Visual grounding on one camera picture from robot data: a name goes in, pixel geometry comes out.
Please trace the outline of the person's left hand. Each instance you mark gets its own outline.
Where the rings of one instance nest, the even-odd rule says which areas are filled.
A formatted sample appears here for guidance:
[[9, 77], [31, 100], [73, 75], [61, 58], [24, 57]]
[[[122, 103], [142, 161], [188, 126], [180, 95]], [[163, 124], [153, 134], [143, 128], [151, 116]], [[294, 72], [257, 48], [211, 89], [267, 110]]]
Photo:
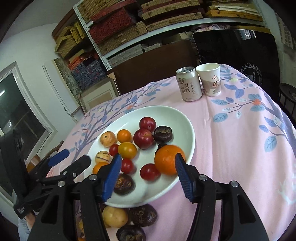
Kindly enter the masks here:
[[25, 220], [27, 222], [28, 229], [31, 230], [36, 221], [36, 216], [30, 212], [25, 216]]

